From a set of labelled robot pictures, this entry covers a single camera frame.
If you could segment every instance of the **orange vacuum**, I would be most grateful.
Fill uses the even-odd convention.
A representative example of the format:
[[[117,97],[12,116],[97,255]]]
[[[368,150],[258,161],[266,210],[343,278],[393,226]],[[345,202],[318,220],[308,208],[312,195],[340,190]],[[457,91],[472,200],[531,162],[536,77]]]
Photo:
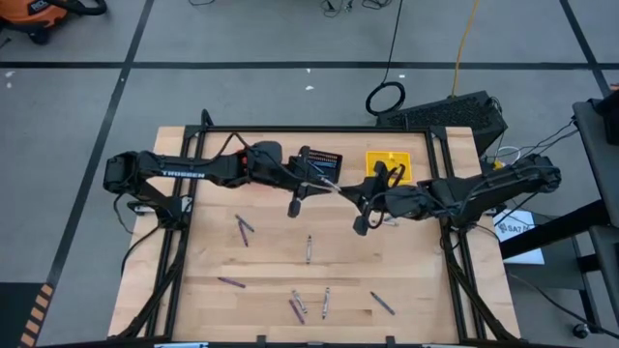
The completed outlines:
[[[49,30],[62,22],[68,13],[103,15],[105,0],[95,0],[97,7],[86,7],[79,0],[0,0],[0,25],[28,34],[35,44],[49,42]]]

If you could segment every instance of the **black cable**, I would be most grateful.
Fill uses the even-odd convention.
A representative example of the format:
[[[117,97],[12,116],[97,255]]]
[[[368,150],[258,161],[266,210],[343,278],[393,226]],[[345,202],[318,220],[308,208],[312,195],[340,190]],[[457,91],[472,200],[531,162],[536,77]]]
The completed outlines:
[[[535,169],[535,168],[537,168],[537,169],[543,169],[543,168],[556,168],[556,167],[555,167],[555,166],[551,166],[551,165],[531,165],[531,166],[527,167],[527,169]],[[483,192],[483,190],[482,190],[482,191],[480,191],[480,192],[477,192],[477,189],[478,189],[478,188],[480,188],[480,187],[481,187],[481,186],[483,186],[483,185],[488,185],[488,184],[491,184],[491,183],[492,183],[493,181],[495,181],[495,180],[503,179],[503,178],[508,177],[508,176],[510,176],[510,175],[514,175],[514,173],[512,173],[512,172],[507,172],[507,173],[504,173],[504,174],[500,174],[500,175],[497,175],[497,176],[493,177],[491,180],[486,179],[486,180],[484,180],[484,181],[480,182],[479,184],[477,184],[475,187],[473,187],[473,188],[469,191],[469,193],[468,193],[468,195],[466,196],[466,198],[464,198],[464,199],[462,200],[462,202],[464,202],[464,204],[462,204],[462,206],[461,206],[461,207],[460,207],[460,209],[458,210],[458,213],[457,213],[457,214],[458,214],[458,215],[461,215],[461,214],[464,212],[464,208],[466,208],[466,204],[467,204],[467,203],[471,200],[471,198],[473,198],[473,195],[474,195],[474,194],[476,194],[476,193],[478,193],[478,194],[479,194],[479,193],[482,193],[482,192]],[[524,177],[524,178],[518,179],[516,182],[522,182],[522,181],[526,181],[526,180],[528,180],[528,178]]]
[[[505,136],[505,131],[501,133],[501,137],[499,138],[499,145],[496,147],[496,151],[494,152],[494,158],[496,159],[499,156],[499,149],[501,145],[503,145],[503,137]]]
[[[210,159],[202,159],[200,161],[200,163],[196,164],[195,166],[202,166],[202,165],[207,165],[212,163],[213,161],[217,160],[218,158],[221,157],[221,154],[223,153],[223,151],[225,151],[225,148],[228,147],[228,144],[230,143],[230,140],[232,139],[233,136],[236,136],[237,139],[239,139],[239,141],[243,144],[243,146],[247,148],[250,147],[250,145],[245,141],[245,139],[243,139],[243,137],[241,137],[241,135],[238,132],[232,132],[223,142],[223,145],[221,146],[220,150]]]
[[[204,6],[204,5],[211,5],[213,4],[216,0],[207,0],[205,2],[201,2],[201,3],[196,3],[195,1],[192,0],[187,0],[192,6],[197,7],[197,6]]]
[[[458,240],[458,241],[456,242],[456,244],[455,244],[455,245],[453,245],[453,246],[452,246],[452,248],[451,248],[450,250],[445,249],[445,243],[444,243],[444,239],[443,239],[443,237],[441,237],[441,238],[438,240],[438,245],[441,247],[441,249],[443,249],[443,251],[445,251],[445,252],[450,252],[450,253],[451,253],[451,252],[454,252],[454,250],[456,250],[456,248],[460,246],[460,240]]]
[[[183,218],[185,216],[185,213],[189,210],[189,207],[192,205],[193,203],[188,203],[187,206],[185,206],[185,209],[183,209],[183,213],[181,214],[181,218]],[[153,228],[150,232],[148,232],[147,234],[145,234],[144,236],[142,236],[140,239],[137,240],[137,242],[135,242],[130,248],[129,250],[127,250],[127,252],[125,253],[125,256],[123,256],[123,262],[121,263],[121,268],[120,268],[120,275],[123,275],[123,272],[125,271],[125,264],[127,263],[127,259],[129,259],[129,256],[132,254],[132,252],[135,250],[135,248],[137,246],[139,246],[142,242],[146,241],[149,237],[151,237],[153,234],[155,234],[155,232],[157,232],[157,230],[159,230],[160,228],[162,228],[162,224],[158,223],[157,226],[155,226],[155,228]]]
[[[331,3],[330,0],[322,0],[322,2],[320,3],[320,8],[322,9],[322,15],[326,16],[327,18],[335,18],[339,15],[339,13],[341,12],[341,8],[343,7],[344,4],[344,0],[339,0],[339,6],[338,8],[334,8],[333,4]]]
[[[561,131],[563,131],[563,130],[564,130],[564,129],[566,129],[567,127],[571,126],[573,123],[574,123],[574,121],[570,121],[570,123],[569,123],[567,126],[562,127],[562,128],[561,128],[560,130],[558,130],[555,134],[553,134],[553,135],[551,135],[551,136],[547,137],[546,139],[544,139],[544,140],[540,141],[537,145],[534,145],[534,146],[532,146],[532,145],[527,145],[527,146],[522,146],[522,147],[520,147],[520,148],[519,148],[519,150],[520,150],[520,151],[522,151],[522,150],[524,150],[524,149],[531,149],[531,151],[529,151],[527,154],[523,155],[522,157],[525,157],[526,155],[528,155],[529,153],[531,153],[531,152],[532,152],[532,151],[534,151],[535,149],[538,149],[538,148],[541,148],[541,147],[545,147],[545,146],[552,146],[552,145],[556,144],[556,142],[554,142],[554,141],[553,141],[552,143],[550,143],[550,144],[548,144],[548,145],[542,145],[542,143],[547,142],[547,141],[548,141],[548,140],[550,140],[552,137],[554,137],[555,135],[557,135],[558,133],[560,133]],[[555,141],[557,141],[557,142],[558,142],[558,140],[563,140],[563,139],[565,139],[565,138],[564,138],[564,137],[560,137],[559,139],[556,139]],[[518,153],[518,151],[512,151],[512,152],[507,153],[507,154],[498,155],[498,156],[489,156],[489,157],[486,157],[486,158],[487,158],[487,159],[492,158],[492,160],[495,160],[495,159],[498,159],[498,158],[506,157],[506,156],[509,156],[509,155],[517,154],[517,153]]]
[[[399,27],[399,17],[400,14],[402,12],[402,3],[403,0],[399,0],[399,7],[398,7],[398,16],[396,17],[396,28],[394,29],[394,36],[392,38],[391,41],[391,49],[389,51],[389,60],[387,61],[387,70],[385,71],[385,77],[383,77],[382,82],[378,85],[378,87],[374,88],[373,91],[371,91],[369,93],[369,96],[366,98],[366,111],[371,114],[374,115],[376,117],[385,114],[385,113],[389,113],[389,112],[393,112],[393,111],[398,111],[402,105],[404,104],[404,100],[406,99],[406,91],[404,90],[404,86],[399,83],[399,82],[385,82],[387,81],[387,76],[389,75],[389,69],[391,68],[391,60],[393,58],[394,55],[394,47],[396,45],[396,37],[398,36],[398,27]],[[388,109],[385,109],[383,111],[376,111],[374,109],[371,108],[371,100],[374,98],[374,96],[382,91],[384,88],[386,87],[396,87],[399,90],[399,99],[398,101],[396,101],[396,103],[391,106]]]
[[[538,194],[538,192],[534,192],[531,193],[530,196],[526,197],[522,202],[520,202],[520,204],[516,205],[515,208],[513,208],[509,213],[507,213],[506,215],[504,215],[498,222],[496,222],[494,225],[498,225],[499,223],[501,223],[506,217],[508,217],[509,215],[511,215],[513,212],[515,212],[516,210],[518,210],[518,208],[522,207],[522,205],[526,202],[528,202],[531,198],[535,197]]]
[[[393,0],[385,0],[385,1],[380,1],[380,0],[364,0],[361,2],[361,6],[365,7],[366,9],[371,9],[371,10],[380,10],[382,8],[385,8],[389,5],[391,5]]]
[[[123,275],[123,272],[125,271],[125,264],[127,263],[127,259],[129,258],[129,255],[132,254],[133,250],[139,246],[142,242],[146,241],[146,239],[148,239],[150,236],[152,236],[155,232],[157,232],[157,230],[159,230],[162,226],[160,224],[158,224],[157,226],[155,226],[155,228],[153,228],[150,232],[148,232],[147,234],[145,234],[144,236],[142,236],[142,238],[138,239],[137,242],[135,242],[130,248],[129,250],[127,250],[127,252],[125,253],[125,256],[123,256],[123,262],[121,263],[120,266],[120,275]]]
[[[387,80],[387,75],[389,74],[389,68],[391,67],[391,59],[394,56],[394,47],[396,46],[396,36],[398,35],[398,27],[399,27],[399,15],[402,12],[402,2],[403,0],[399,0],[398,6],[398,16],[396,17],[396,28],[394,28],[394,36],[391,40],[391,49],[389,50],[389,60],[387,61],[387,70],[385,71],[385,77],[383,77],[383,82]]]
[[[558,139],[556,139],[555,141],[553,141],[551,144],[546,145],[546,147],[545,147],[543,150],[541,150],[541,151],[538,153],[538,155],[541,155],[544,151],[548,150],[549,148],[551,148],[554,144],[558,143],[559,141],[561,141],[561,140],[563,140],[563,139],[567,139],[567,138],[569,138],[570,136],[572,136],[572,135],[574,135],[574,134],[576,134],[576,133],[578,133],[578,130],[573,130],[573,131],[571,131],[571,132],[569,132],[569,133],[567,133],[567,134],[565,134],[565,135],[563,135],[563,136],[559,137]]]
[[[610,330],[607,330],[599,325],[596,325],[590,321],[588,321],[587,319],[579,316],[578,314],[572,312],[571,310],[563,307],[562,305],[560,305],[559,303],[557,303],[556,301],[554,301],[547,293],[544,292],[544,290],[540,289],[540,287],[535,286],[533,284],[531,284],[530,282],[522,279],[521,277],[517,276],[517,275],[512,275],[511,273],[508,273],[508,276],[518,280],[519,282],[523,283],[524,285],[526,285],[527,287],[536,290],[537,292],[540,293],[540,295],[542,295],[548,302],[550,302],[551,304],[553,304],[554,306],[556,306],[557,308],[559,308],[560,310],[562,310],[564,313],[569,314],[570,316],[574,317],[575,319],[587,324],[590,328],[593,328],[601,333],[607,334],[615,339],[619,339],[619,334],[618,333],[614,333]]]
[[[121,194],[116,196],[116,199],[114,199],[114,203],[112,204],[112,207],[114,209],[114,213],[116,213],[116,217],[118,218],[118,222],[120,222],[120,224],[123,226],[123,228],[125,229],[125,232],[129,233],[130,235],[132,235],[133,231],[130,230],[129,227],[127,227],[127,225],[123,221],[123,218],[120,216],[120,212],[118,211],[118,201],[120,200],[120,198],[123,195],[125,195],[125,193],[121,193]]]
[[[497,236],[497,235],[496,235],[496,233],[495,233],[495,232],[493,232],[491,229],[489,229],[489,228],[487,228],[487,227],[484,227],[484,226],[482,226],[482,225],[478,224],[477,222],[476,222],[476,223],[473,223],[473,226],[481,228],[483,231],[485,231],[485,232],[489,233],[489,234],[490,234],[490,235],[492,235],[492,237],[494,237],[494,238],[495,238],[495,239],[496,239],[499,243],[501,243],[501,240],[499,239],[499,236]]]
[[[525,224],[527,227],[528,227],[528,226],[537,226],[537,224],[535,224],[535,223],[528,223],[528,222],[524,222],[524,221],[522,221],[521,219],[519,219],[519,218],[517,218],[517,217],[512,217],[512,216],[509,216],[509,218],[510,218],[510,219],[512,219],[512,220],[516,220],[516,221],[518,221],[518,222],[520,222],[520,223],[522,223],[522,224]]]
[[[563,131],[564,129],[566,129],[566,128],[568,128],[569,126],[573,125],[573,124],[574,124],[574,122],[575,122],[574,120],[571,120],[571,121],[570,121],[570,123],[569,123],[567,126],[562,127],[562,128],[561,128],[560,130],[558,130],[555,134],[553,134],[553,135],[549,136],[548,138],[546,138],[546,139],[544,139],[544,140],[540,141],[537,145],[535,145],[535,147],[543,147],[543,146],[545,146],[545,145],[542,145],[542,143],[547,142],[550,138],[552,138],[552,137],[554,137],[554,136],[558,135],[561,131]],[[535,150],[535,148],[534,148],[534,149],[529,150],[529,152],[528,152],[528,153],[526,153],[526,154],[524,154],[524,155],[523,155],[523,157],[525,157],[525,156],[529,155],[529,154],[530,154],[530,153],[532,153],[534,150]]]

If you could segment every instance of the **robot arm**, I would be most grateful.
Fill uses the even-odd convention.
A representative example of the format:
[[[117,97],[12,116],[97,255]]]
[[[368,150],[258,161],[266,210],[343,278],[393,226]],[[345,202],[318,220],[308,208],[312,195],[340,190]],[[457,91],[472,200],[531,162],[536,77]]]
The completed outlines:
[[[376,175],[366,177],[357,186],[339,187],[324,178],[321,170],[309,160],[310,148],[304,146],[299,155],[281,163],[281,145],[262,141],[232,155],[219,154],[212,159],[182,159],[158,156],[150,152],[127,152],[107,161],[103,187],[117,194],[130,194],[155,210],[160,224],[167,228],[183,227],[182,200],[167,197],[151,186],[152,177],[203,179],[217,186],[235,189],[258,183],[293,193],[288,208],[292,218],[300,213],[303,199],[337,192],[355,204],[361,215],[353,228],[362,236],[369,228],[369,214],[390,214],[394,218],[449,218],[454,227],[476,221],[485,210],[524,192],[552,192],[561,182],[561,174],[547,157],[530,155],[513,165],[470,178],[433,179],[417,186],[398,186],[405,167],[388,171],[379,162]],[[389,185],[390,178],[396,177]]]

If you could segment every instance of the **metal pin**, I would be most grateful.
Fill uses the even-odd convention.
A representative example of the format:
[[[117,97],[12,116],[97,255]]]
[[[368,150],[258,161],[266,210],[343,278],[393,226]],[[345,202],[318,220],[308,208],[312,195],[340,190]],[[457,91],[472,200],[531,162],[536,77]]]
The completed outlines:
[[[329,310],[329,298],[331,297],[331,290],[327,288],[325,290],[325,302],[322,304],[322,320],[327,317],[327,311]]]
[[[306,264],[309,265],[311,261],[311,235],[308,235],[308,249],[306,250]]]
[[[301,315],[301,313],[299,312],[299,309],[297,309],[297,306],[294,305],[292,300],[288,300],[288,303],[292,307],[292,310],[294,310],[294,313],[297,315],[297,318],[299,318],[299,321],[301,322],[301,324],[306,325],[306,321],[303,319],[303,315]]]
[[[396,312],[393,309],[391,309],[388,304],[385,304],[385,302],[381,298],[379,298],[378,295],[374,294],[372,291],[370,291],[369,293],[371,294],[372,297],[374,297],[375,300],[377,300],[380,303],[380,305],[383,306],[383,308],[387,309],[387,311],[391,313],[391,315],[396,315]]]
[[[243,223],[241,223],[241,221],[239,221],[239,231],[241,231],[241,237],[243,237],[245,247],[249,247],[250,244],[248,243],[248,236],[245,234],[245,228],[243,228]]]
[[[297,292],[297,290],[292,290],[292,296],[297,301],[297,304],[299,304],[299,307],[301,308],[301,310],[303,310],[304,313],[308,314],[308,309],[303,304],[303,301],[301,301],[301,296],[299,296],[299,293]]]
[[[330,187],[332,187],[334,190],[336,190],[337,192],[341,192],[341,188],[339,186],[337,186],[336,184],[332,183],[329,179],[327,178],[318,178],[320,179],[321,182],[329,185]]]
[[[217,279],[223,281],[224,283],[228,283],[230,285],[238,286],[240,288],[244,288],[245,289],[245,284],[241,284],[238,281],[234,281],[232,279],[229,279],[229,278],[226,278],[226,277],[223,277],[223,276],[218,276]]]
[[[247,228],[249,229],[249,231],[251,231],[251,232],[255,232],[255,231],[253,230],[253,227],[251,227],[251,225],[249,225],[247,221],[243,220],[243,218],[242,218],[242,217],[239,217],[239,215],[238,215],[238,214],[235,214],[235,215],[234,215],[234,217],[235,217],[235,218],[237,218],[237,219],[239,220],[239,222],[243,223],[243,224],[245,225],[245,227],[247,227]]]
[[[376,223],[378,223],[377,220],[372,220],[371,223],[373,223],[374,225]],[[398,227],[399,223],[397,221],[395,221],[394,219],[390,219],[390,220],[383,220],[382,224],[387,225],[387,226],[393,226],[393,227]]]

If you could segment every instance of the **black clamp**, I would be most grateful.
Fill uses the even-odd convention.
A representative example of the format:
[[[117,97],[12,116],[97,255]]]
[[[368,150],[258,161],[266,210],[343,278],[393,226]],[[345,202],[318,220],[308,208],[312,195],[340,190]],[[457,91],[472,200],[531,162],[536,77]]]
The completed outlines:
[[[214,126],[213,119],[211,118],[211,114],[209,114],[207,109],[202,109],[202,114],[200,115],[200,125],[199,126],[185,126],[185,132],[183,133],[184,139],[192,138],[201,132],[208,131],[209,128]]]
[[[258,348],[267,348],[267,336],[266,334],[259,334],[255,337],[255,345]]]
[[[447,130],[445,126],[430,126],[429,132],[434,134],[441,141],[447,141]]]
[[[387,348],[396,348],[396,338],[393,336],[385,336],[387,342]]]

